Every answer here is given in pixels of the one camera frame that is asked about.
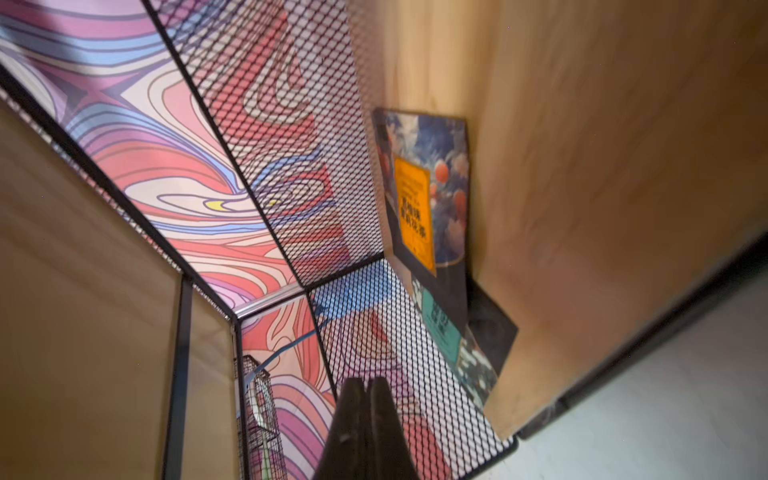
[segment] wooden board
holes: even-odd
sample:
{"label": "wooden board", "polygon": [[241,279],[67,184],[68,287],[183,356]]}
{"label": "wooden board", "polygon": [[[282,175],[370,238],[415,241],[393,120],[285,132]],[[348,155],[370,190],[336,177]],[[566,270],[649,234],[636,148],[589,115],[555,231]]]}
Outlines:
{"label": "wooden board", "polygon": [[472,275],[520,328],[499,436],[766,229],[766,8],[350,4],[372,103],[468,120]]}
{"label": "wooden board", "polygon": [[180,275],[0,107],[0,476],[158,478]]}
{"label": "wooden board", "polygon": [[240,476],[230,325],[197,291],[192,298],[183,480]]}

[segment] floor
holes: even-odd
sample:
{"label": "floor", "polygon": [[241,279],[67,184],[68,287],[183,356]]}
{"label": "floor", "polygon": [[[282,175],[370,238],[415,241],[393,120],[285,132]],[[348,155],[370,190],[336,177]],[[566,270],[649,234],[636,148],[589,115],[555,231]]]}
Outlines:
{"label": "floor", "polygon": [[478,478],[765,478],[767,347],[763,273]]}

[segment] yellow spot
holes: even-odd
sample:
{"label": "yellow spot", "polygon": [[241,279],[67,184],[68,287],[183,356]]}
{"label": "yellow spot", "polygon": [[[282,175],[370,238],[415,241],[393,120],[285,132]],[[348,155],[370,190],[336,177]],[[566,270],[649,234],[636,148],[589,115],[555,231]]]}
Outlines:
{"label": "yellow spot", "polygon": [[224,200],[209,200],[205,203],[205,206],[211,210],[218,210],[220,212],[227,211],[227,209],[224,208]]}

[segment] metal mesh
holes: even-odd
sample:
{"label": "metal mesh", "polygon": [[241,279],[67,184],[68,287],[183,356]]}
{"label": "metal mesh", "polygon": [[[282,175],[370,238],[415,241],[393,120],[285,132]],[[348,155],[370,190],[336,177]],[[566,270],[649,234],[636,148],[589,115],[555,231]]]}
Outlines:
{"label": "metal mesh", "polygon": [[384,376],[421,478],[460,478],[515,447],[478,412],[385,260],[311,294],[333,380]]}
{"label": "metal mesh", "polygon": [[381,252],[344,2],[151,0],[148,10],[299,281]]}
{"label": "metal mesh", "polygon": [[[243,371],[246,379],[257,366],[258,363],[252,356],[243,356]],[[254,480],[288,478],[270,374],[266,370],[258,372],[246,386],[245,403],[251,478]],[[238,422],[238,435],[241,433],[239,425]]]}

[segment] orange label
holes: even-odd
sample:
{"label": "orange label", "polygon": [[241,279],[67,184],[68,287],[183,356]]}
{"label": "orange label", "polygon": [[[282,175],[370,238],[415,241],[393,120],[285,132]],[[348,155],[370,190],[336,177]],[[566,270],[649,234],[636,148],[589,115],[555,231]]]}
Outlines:
{"label": "orange label", "polygon": [[429,206],[429,171],[395,158],[395,185],[402,242],[435,275],[432,208]]}

